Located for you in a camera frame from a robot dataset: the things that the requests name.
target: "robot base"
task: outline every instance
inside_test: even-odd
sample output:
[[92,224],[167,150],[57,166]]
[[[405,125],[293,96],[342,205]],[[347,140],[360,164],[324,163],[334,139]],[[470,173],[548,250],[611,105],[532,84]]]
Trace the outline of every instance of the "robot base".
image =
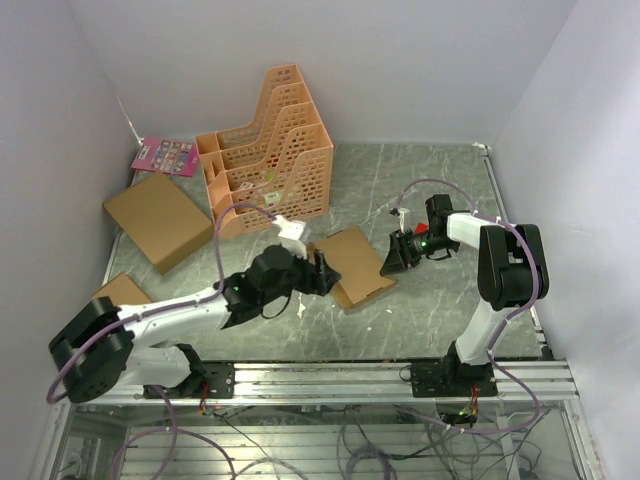
[[[191,374],[180,385],[168,388],[169,398],[200,398],[208,385],[207,397],[211,399],[233,398],[235,368],[230,362],[203,362],[191,345],[176,345],[189,360]],[[144,386],[144,398],[161,398],[151,385]]]
[[455,342],[444,358],[413,361],[409,371],[415,398],[469,396],[474,386],[478,389],[479,397],[498,395],[491,364],[471,366],[461,363]]

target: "white wall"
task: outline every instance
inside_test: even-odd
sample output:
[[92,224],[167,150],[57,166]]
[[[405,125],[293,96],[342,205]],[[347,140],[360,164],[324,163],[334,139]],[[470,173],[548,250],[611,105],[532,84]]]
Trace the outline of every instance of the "white wall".
[[298,63],[334,140],[492,142],[575,0],[70,0],[141,135],[249,122]]
[[578,0],[494,149],[510,218],[542,229],[542,321],[611,479],[640,467],[639,25],[636,0]]
[[49,412],[47,344],[101,280],[134,140],[61,0],[0,0],[0,449],[27,478]]

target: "mounting plate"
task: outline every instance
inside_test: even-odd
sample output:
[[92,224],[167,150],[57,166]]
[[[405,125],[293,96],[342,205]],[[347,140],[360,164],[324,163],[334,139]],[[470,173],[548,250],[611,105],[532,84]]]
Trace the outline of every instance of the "mounting plate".
[[[209,384],[208,399],[233,398],[233,390],[236,383],[236,369],[232,363],[226,362],[202,362],[204,364],[204,381]],[[191,398],[199,398],[202,394],[194,392]]]
[[409,371],[414,398],[468,397],[474,385],[479,397],[498,395],[496,382],[491,381],[494,378],[491,365],[466,367],[456,366],[448,355],[412,362]]

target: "flattened cardboard box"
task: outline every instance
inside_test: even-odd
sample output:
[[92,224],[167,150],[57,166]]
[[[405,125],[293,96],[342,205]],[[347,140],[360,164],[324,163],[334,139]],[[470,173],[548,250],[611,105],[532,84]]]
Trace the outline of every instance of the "flattened cardboard box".
[[91,295],[91,298],[100,297],[109,297],[116,306],[151,303],[149,296],[126,273],[115,276]]
[[163,173],[132,185],[104,208],[161,274],[213,236],[211,220]]
[[349,309],[386,292],[396,284],[393,278],[381,277],[382,259],[358,227],[349,227],[315,242],[331,268],[342,278],[331,294],[342,308]]

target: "orange plastic file organizer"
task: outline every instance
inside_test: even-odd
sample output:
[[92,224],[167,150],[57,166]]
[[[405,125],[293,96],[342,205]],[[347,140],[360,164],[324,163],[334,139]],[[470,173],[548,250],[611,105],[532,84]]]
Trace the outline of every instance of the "orange plastic file organizer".
[[[329,210],[333,144],[295,65],[271,68],[253,121],[196,137],[215,221],[247,201],[288,219]],[[225,215],[223,238],[261,230],[270,220],[251,209]]]

